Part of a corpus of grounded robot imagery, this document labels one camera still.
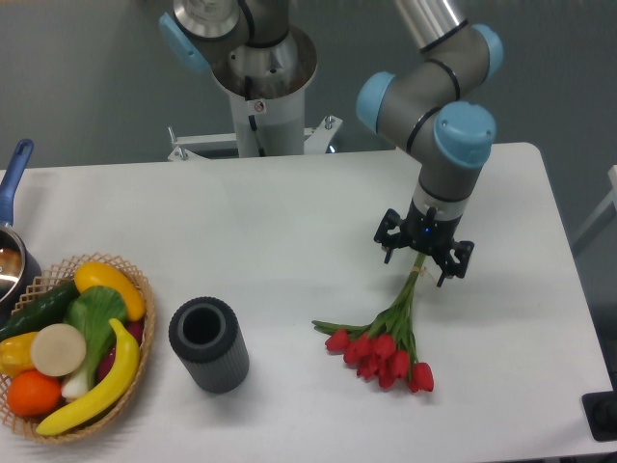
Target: black cylinder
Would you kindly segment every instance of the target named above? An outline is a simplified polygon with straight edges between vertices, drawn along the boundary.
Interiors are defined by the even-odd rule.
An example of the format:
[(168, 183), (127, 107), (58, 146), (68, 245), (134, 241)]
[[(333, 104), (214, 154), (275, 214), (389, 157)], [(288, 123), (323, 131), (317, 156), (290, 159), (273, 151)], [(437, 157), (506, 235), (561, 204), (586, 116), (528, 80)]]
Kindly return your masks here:
[(244, 381), (249, 353), (233, 310), (213, 297), (193, 299), (172, 317), (170, 344), (195, 382), (222, 394)]

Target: metal pot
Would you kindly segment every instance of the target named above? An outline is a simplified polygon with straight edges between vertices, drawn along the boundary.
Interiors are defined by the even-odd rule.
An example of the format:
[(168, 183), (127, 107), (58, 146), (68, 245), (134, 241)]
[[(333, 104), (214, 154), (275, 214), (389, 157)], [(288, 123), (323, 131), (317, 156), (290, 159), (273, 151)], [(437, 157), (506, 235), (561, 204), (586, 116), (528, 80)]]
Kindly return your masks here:
[(11, 316), (19, 296), (36, 276), (37, 261), (26, 249), (13, 226), (13, 200), (17, 185), (34, 149), (31, 140), (21, 140), (0, 183), (0, 326)]

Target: white table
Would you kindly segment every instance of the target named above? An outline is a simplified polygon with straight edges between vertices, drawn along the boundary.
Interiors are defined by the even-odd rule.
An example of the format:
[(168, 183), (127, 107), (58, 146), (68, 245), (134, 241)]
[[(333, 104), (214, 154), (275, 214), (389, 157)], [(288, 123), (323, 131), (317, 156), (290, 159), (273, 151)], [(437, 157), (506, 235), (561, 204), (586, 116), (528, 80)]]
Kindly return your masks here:
[[(416, 337), (435, 391), (382, 393), (326, 353), (312, 319), (368, 322), (410, 270), (412, 251), (383, 265), (372, 237), (387, 208), (406, 212), (418, 170), (386, 151), (26, 172), (15, 229), (41, 265), (122, 255), (150, 278), (159, 323), (146, 381), (111, 429), (50, 449), (1, 428), (2, 461), (426, 463), (616, 450), (592, 439), (581, 406), (610, 382), (531, 145), (495, 146), (480, 176), (456, 234), (476, 243), (467, 277), (418, 283)], [(200, 390), (167, 340), (172, 314), (202, 295), (235, 310), (251, 357), (226, 395)]]

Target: yellow banana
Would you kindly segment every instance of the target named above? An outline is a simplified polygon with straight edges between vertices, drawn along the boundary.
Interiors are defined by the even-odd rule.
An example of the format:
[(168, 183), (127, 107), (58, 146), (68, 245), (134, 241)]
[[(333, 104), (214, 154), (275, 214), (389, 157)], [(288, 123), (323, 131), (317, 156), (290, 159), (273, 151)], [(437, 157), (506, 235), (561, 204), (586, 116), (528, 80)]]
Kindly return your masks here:
[(37, 427), (41, 436), (55, 436), (104, 412), (131, 385), (139, 365), (139, 345), (122, 323), (109, 320), (116, 333), (116, 360), (107, 376), (87, 394), (49, 415)]

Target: woven basket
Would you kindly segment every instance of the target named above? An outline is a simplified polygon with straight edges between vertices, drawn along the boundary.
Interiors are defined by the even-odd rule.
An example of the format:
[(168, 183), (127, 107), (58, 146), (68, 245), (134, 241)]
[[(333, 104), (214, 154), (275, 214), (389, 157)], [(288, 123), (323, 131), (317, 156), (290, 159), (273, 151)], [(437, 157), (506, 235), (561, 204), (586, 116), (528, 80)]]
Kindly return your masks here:
[(148, 362), (148, 353), (154, 338), (154, 298), (152, 296), (152, 289), (148, 283), (148, 278), (146, 278), (135, 265), (121, 257), (112, 257), (96, 253), (93, 256), (75, 256), (71, 259), (63, 260), (62, 263), (58, 265), (52, 265), (51, 269), (45, 270), (40, 277), (37, 277), (33, 283), (27, 287), (26, 293), (22, 294), (19, 302), (15, 304), (13, 313), (21, 310), (30, 301), (36, 299), (39, 295), (45, 293), (52, 287), (70, 280), (77, 267), (89, 260), (105, 262), (119, 269), (144, 297), (144, 301), (146, 302), (146, 319), (144, 324), (144, 339), (141, 347), (142, 353), (137, 374), (128, 390), (103, 418), (90, 425), (75, 427), (58, 436), (40, 436), (37, 434), (36, 429), (41, 419), (22, 419), (9, 410), (9, 406), (7, 405), (7, 389), (11, 384), (11, 378), (6, 375), (0, 375), (0, 421), (2, 421), (3, 425), (9, 427), (14, 434), (23, 436), (30, 441), (43, 444), (65, 444), (67, 442), (83, 439), (84, 437), (88, 437), (100, 431), (118, 416), (133, 396), (135, 389), (144, 376), (144, 371)]

